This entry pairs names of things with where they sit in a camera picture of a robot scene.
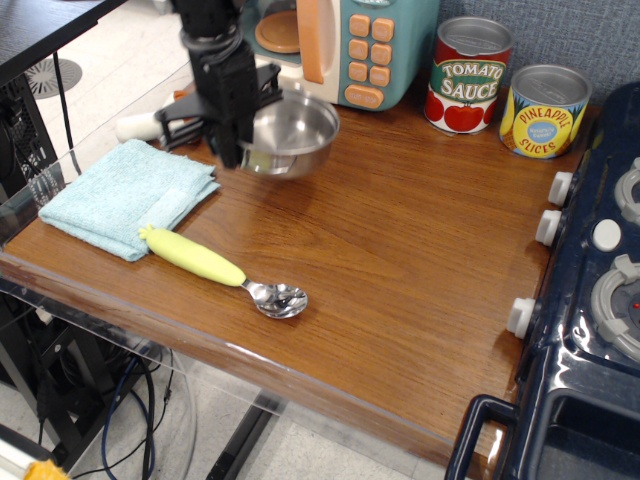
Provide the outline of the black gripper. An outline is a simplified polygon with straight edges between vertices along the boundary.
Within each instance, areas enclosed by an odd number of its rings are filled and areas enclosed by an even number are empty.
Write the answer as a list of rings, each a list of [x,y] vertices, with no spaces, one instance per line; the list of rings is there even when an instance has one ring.
[[[280,67],[258,67],[245,42],[226,56],[194,50],[189,55],[195,90],[158,112],[166,120],[194,120],[224,167],[236,169],[238,145],[253,143],[256,113],[283,97],[278,84]]]

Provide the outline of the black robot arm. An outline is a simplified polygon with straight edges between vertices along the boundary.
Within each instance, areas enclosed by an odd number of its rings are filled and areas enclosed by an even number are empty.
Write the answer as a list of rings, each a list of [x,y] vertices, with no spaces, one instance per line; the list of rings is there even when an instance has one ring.
[[[195,91],[158,110],[161,139],[172,150],[201,136],[229,169],[242,163],[253,142],[260,109],[282,99],[280,67],[258,67],[244,39],[242,1],[174,1],[182,22]]]

